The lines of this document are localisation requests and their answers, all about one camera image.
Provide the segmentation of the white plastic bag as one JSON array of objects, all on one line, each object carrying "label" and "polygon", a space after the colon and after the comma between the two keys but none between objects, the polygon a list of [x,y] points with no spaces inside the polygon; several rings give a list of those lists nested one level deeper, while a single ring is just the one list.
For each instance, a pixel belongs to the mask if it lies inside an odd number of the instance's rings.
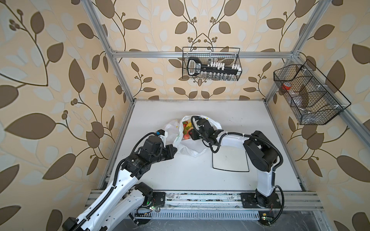
[{"label": "white plastic bag", "polygon": [[221,133],[221,124],[204,115],[184,116],[175,119],[163,127],[166,143],[177,148],[178,153],[199,157],[218,144],[217,136]]}]

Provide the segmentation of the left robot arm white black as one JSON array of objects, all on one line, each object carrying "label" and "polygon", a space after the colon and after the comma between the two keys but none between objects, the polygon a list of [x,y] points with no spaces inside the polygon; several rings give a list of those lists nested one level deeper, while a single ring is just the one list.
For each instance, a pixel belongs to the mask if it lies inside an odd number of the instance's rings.
[{"label": "left robot arm white black", "polygon": [[133,217],[140,208],[153,209],[153,190],[139,182],[155,163],[171,160],[177,149],[166,144],[164,130],[150,132],[134,146],[128,157],[121,160],[112,182],[77,218],[68,218],[64,231],[112,231],[125,218]]}]

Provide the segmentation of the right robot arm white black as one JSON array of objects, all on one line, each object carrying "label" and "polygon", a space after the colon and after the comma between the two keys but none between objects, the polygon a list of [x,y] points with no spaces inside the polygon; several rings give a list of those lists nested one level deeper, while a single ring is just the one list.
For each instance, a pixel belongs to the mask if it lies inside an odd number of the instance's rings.
[{"label": "right robot arm white black", "polygon": [[283,164],[283,156],[275,145],[261,131],[244,134],[215,130],[209,120],[201,116],[192,116],[190,121],[193,125],[191,138],[202,140],[213,154],[219,152],[221,146],[244,150],[257,169],[257,188],[252,202],[261,208],[273,204],[276,195],[276,170]]}]

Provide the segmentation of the fake fruits in bag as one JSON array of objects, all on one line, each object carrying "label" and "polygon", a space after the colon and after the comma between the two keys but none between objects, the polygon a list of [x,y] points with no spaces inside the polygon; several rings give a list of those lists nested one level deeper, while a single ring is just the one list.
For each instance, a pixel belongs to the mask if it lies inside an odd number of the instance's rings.
[{"label": "fake fruits in bag", "polygon": [[193,130],[193,125],[190,120],[183,121],[183,140],[191,138],[190,131]]}]

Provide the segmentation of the black outlined white mat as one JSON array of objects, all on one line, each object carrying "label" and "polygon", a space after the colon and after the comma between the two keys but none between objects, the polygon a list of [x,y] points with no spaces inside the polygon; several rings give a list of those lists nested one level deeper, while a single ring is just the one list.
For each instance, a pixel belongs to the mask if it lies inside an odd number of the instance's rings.
[{"label": "black outlined white mat", "polygon": [[245,151],[219,151],[212,156],[213,168],[228,172],[249,172],[249,163]]}]

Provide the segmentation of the black socket tool set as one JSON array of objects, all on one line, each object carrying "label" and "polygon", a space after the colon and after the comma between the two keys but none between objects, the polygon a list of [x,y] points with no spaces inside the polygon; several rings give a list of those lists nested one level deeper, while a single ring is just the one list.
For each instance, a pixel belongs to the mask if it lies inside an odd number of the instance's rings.
[{"label": "black socket tool set", "polygon": [[220,76],[220,77],[228,77],[228,76],[240,76],[242,73],[242,68],[238,64],[233,64],[231,67],[226,66],[225,63],[220,62],[213,62],[212,60],[208,61],[206,64],[202,63],[199,58],[191,57],[188,59],[188,63],[185,66],[185,70],[187,71],[189,76],[199,76],[207,77],[207,76]]}]

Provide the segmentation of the red capped clear bottle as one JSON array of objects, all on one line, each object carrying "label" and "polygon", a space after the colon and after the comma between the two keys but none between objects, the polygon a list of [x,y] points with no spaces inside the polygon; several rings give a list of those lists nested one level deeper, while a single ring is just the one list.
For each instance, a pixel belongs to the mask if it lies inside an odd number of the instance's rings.
[{"label": "red capped clear bottle", "polygon": [[281,90],[283,92],[288,92],[288,91],[291,90],[291,88],[292,88],[292,84],[290,82],[283,82],[282,83]]}]

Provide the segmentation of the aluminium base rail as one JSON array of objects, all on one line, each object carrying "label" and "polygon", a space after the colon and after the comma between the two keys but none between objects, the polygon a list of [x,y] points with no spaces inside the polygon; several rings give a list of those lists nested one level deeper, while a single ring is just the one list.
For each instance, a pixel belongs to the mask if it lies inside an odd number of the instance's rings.
[{"label": "aluminium base rail", "polygon": [[137,219],[258,220],[284,212],[323,211],[314,192],[277,192],[274,202],[263,208],[253,203],[252,192],[240,191],[154,191],[149,208],[133,212]]}]

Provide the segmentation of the aluminium corner post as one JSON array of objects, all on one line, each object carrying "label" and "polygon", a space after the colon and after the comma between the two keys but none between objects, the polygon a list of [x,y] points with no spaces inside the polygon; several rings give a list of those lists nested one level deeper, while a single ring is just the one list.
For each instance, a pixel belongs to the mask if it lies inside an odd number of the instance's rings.
[{"label": "aluminium corner post", "polygon": [[[297,66],[301,65],[301,58],[300,58],[300,52],[302,51],[305,43],[307,40],[309,40],[309,37],[311,33],[313,32],[314,28],[326,12],[327,8],[329,7],[331,1],[318,1],[317,7],[314,9],[312,15],[310,16],[308,22],[306,23],[305,27],[303,28],[301,34],[299,34],[298,40],[293,47],[293,50],[291,52],[291,55],[289,58],[286,58],[286,61],[284,62],[284,66],[281,68],[283,71],[280,74],[289,74],[288,71],[293,72],[293,70],[296,69],[293,67],[289,67],[291,65]],[[269,93],[267,94],[265,98],[265,105],[269,106],[270,101],[274,99],[275,94],[278,95],[278,92],[280,91],[280,85],[277,85],[274,81]]]}]

